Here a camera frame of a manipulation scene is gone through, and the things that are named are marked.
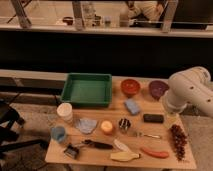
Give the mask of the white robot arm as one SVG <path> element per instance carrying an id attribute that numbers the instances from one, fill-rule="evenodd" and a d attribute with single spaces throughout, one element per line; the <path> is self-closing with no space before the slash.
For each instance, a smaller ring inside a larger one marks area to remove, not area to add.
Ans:
<path id="1" fill-rule="evenodd" d="M 209 88 L 210 72 L 204 67 L 192 67 L 172 74 L 169 89 L 162 97 L 162 105 L 168 114 L 181 113 L 187 103 L 213 118 L 213 90 Z"/>

